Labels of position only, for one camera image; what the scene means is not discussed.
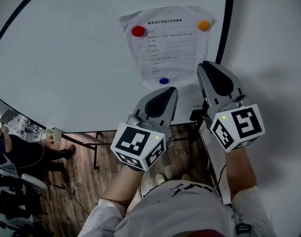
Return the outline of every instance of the person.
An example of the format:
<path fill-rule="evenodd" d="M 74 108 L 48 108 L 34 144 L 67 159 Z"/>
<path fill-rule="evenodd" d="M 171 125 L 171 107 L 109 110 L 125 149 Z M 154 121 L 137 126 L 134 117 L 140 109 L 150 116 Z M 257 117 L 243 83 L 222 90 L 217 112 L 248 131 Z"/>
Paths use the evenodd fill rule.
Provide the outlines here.
<path fill-rule="evenodd" d="M 245 149 L 227 153 L 226 163 L 231 207 L 221 202 L 212 187 L 187 180 L 165 182 L 159 174 L 156 180 L 162 184 L 127 214 L 144 172 L 124 165 L 79 237 L 276 236 L 259 200 Z"/>
<path fill-rule="evenodd" d="M 64 172 L 64 166 L 60 162 L 52 162 L 56 159 L 69 159 L 75 152 L 72 144 L 68 149 L 54 150 L 38 143 L 29 143 L 16 135 L 8 134 L 8 127 L 3 125 L 0 129 L 0 165 L 6 163 L 6 157 L 15 164 L 18 172 L 20 169 L 26 172 L 26 168 Z"/>

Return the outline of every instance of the wooden floor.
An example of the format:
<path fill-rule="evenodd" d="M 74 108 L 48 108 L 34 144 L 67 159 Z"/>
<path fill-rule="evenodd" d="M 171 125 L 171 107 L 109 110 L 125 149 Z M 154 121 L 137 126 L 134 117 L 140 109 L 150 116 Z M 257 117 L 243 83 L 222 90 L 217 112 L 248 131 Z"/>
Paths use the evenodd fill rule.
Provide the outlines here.
<path fill-rule="evenodd" d="M 187 137 L 187 131 L 183 126 L 172 126 L 172 137 Z M 104 132 L 102 138 L 104 142 L 111 142 L 115 132 Z M 85 141 L 78 136 L 70 135 L 80 141 Z M 59 145 L 51 147 L 62 149 L 71 143 L 62 140 Z M 192 144 L 193 167 L 188 169 L 190 163 L 189 142 L 171 142 L 169 149 L 155 163 L 155 165 L 145 173 L 141 182 L 141 192 L 145 195 L 151 188 L 156 186 L 156 174 L 164 173 L 169 180 L 180 179 L 184 173 L 190 174 L 192 181 L 213 186 L 209 172 L 207 171 L 208 156 L 203 148 L 201 140 Z M 76 153 L 70 160 L 63 159 L 63 163 L 69 174 L 68 178 L 60 172 L 48 172 L 49 181 L 53 185 L 67 188 L 71 193 L 75 191 L 74 197 L 90 213 L 97 205 L 99 198 L 109 185 L 114 176 L 123 166 L 117 160 L 110 146 L 97 147 L 97 161 L 100 169 L 93 169 L 94 151 L 76 145 Z M 133 203 L 129 207 L 131 210 L 138 202 L 137 193 Z M 59 237 L 75 237 L 78 235 L 88 215 L 81 206 L 73 199 L 66 190 L 49 186 L 48 192 L 42 192 L 41 204 L 43 210 L 48 215 L 42 216 L 44 227 L 55 233 Z"/>

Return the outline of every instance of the white table surface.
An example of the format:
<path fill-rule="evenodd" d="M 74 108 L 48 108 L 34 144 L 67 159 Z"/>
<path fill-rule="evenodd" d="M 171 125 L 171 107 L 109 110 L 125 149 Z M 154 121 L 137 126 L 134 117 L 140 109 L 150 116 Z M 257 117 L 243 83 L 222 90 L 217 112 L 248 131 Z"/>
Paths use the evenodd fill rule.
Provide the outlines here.
<path fill-rule="evenodd" d="M 119 17 L 173 5 L 214 16 L 207 59 L 215 61 L 225 0 L 32 0 L 0 40 L 0 99 L 64 132 L 117 129 L 149 93 Z M 203 103 L 198 83 L 178 92 L 173 124 L 190 122 L 192 107 Z"/>

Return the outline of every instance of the person's hand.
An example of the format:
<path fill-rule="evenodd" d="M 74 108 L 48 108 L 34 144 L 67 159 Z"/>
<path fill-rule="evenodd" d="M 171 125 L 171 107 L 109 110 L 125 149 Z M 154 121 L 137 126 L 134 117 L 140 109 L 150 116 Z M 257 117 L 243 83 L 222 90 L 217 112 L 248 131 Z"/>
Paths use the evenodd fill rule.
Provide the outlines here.
<path fill-rule="evenodd" d="M 8 127 L 3 125 L 1 128 L 0 128 L 0 135 L 2 137 L 4 137 L 5 134 L 8 134 L 9 130 L 8 130 Z"/>

